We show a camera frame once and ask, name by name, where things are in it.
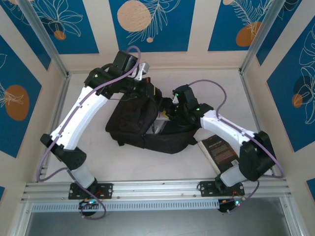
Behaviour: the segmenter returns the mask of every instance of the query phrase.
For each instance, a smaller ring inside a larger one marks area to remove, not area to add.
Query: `black backpack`
[[[154,125],[158,113],[159,107],[152,98],[130,99],[124,95],[105,130],[119,146],[129,144],[169,154],[180,152],[189,144],[197,143],[193,136],[198,127],[181,127],[173,121],[168,121],[162,132],[147,133]]]

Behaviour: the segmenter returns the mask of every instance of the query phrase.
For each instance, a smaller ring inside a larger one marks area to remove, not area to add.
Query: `robotic arm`
[[[92,70],[84,82],[85,86],[82,88],[79,98],[64,121],[50,135],[43,134],[41,137],[41,142],[47,147],[58,138],[51,152],[65,163],[72,175],[84,188],[94,194],[97,191],[97,180],[85,164],[86,154],[77,147],[77,143],[96,112],[114,93],[118,92],[135,97],[152,97],[158,104],[162,105],[172,121],[180,122],[181,125],[205,128],[230,143],[240,157],[239,165],[230,168],[216,178],[216,186],[220,192],[224,192],[225,188],[247,179],[257,180],[275,164],[250,139],[257,139],[273,153],[266,133],[259,132],[255,134],[231,123],[220,115],[217,116],[216,111],[211,106],[198,103],[188,85],[175,89],[173,91],[174,99],[162,98],[161,92],[151,84],[150,78],[142,78],[149,69],[149,65],[146,63],[140,64],[131,77],[126,77],[95,91],[83,104],[80,103],[87,94],[99,85],[114,80],[130,71],[135,66],[136,61],[137,58],[131,54],[119,51],[112,64]],[[60,135],[61,128],[77,107],[79,109]],[[242,133],[239,133],[228,124],[234,125]]]
[[[184,118],[187,124],[195,124],[217,134],[227,141],[239,156],[238,165],[216,178],[216,188],[221,194],[224,195],[227,188],[239,182],[258,180],[274,166],[275,162],[260,147],[263,146],[275,156],[269,136],[265,132],[260,131],[255,134],[222,117],[213,107],[205,103],[199,104],[189,85],[178,87],[173,91],[173,95],[172,104],[175,108],[168,109],[171,117]]]
[[[149,65],[147,63],[141,63],[131,75],[132,77],[126,77],[123,80],[95,91],[82,105],[80,105],[80,102],[99,85],[130,71],[135,66],[136,61],[137,58],[133,55],[119,51],[112,64],[92,70],[84,82],[85,86],[82,88],[77,101],[63,122],[50,135],[43,134],[40,139],[46,147],[49,147],[51,143],[58,138],[51,152],[60,161],[65,163],[75,179],[92,193],[96,192],[97,180],[89,171],[85,163],[86,154],[77,147],[77,143],[93,116],[114,93],[122,92],[137,97],[153,96],[156,100],[158,100],[161,94],[159,90],[150,83],[150,78],[142,78],[142,75],[147,73]],[[60,135],[61,128],[77,107],[79,107],[79,109],[74,113]]]

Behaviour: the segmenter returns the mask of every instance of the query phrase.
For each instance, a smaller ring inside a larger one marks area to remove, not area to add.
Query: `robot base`
[[[233,196],[235,192],[237,196],[244,196],[244,187],[242,183],[237,183],[232,187],[225,188],[224,192],[221,193],[216,187],[215,181],[202,181],[199,183],[198,188],[201,192],[202,197],[220,197],[220,196]]]
[[[95,196],[98,199],[112,199],[113,194],[113,184],[112,183],[97,183],[94,186]],[[91,198],[89,194],[83,191],[76,183],[70,185],[68,199],[70,200],[84,200],[86,198]]]

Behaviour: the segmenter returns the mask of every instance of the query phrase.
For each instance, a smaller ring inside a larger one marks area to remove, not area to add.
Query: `orange circle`
[[[151,23],[149,9],[137,0],[126,1],[117,11],[121,27],[129,32],[144,30]]]
[[[293,106],[299,108],[303,104],[303,97],[300,94],[295,94],[292,98]]]
[[[54,36],[56,37],[56,39],[65,40],[65,33],[60,30],[56,30],[54,32]]]
[[[30,108],[30,99],[25,88],[20,85],[11,85],[5,91],[4,98],[7,100],[5,109],[8,115],[17,121],[24,120]]]
[[[261,22],[253,22],[248,26],[242,28],[237,36],[236,36],[236,43],[240,47],[248,47],[252,44],[256,33],[261,25]]]
[[[230,5],[234,2],[234,0],[223,0],[224,5]]]

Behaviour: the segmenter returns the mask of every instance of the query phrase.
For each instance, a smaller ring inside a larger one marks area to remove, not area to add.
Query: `book cover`
[[[199,147],[209,159],[217,174],[238,164],[238,156],[228,142],[214,135],[198,142]]]

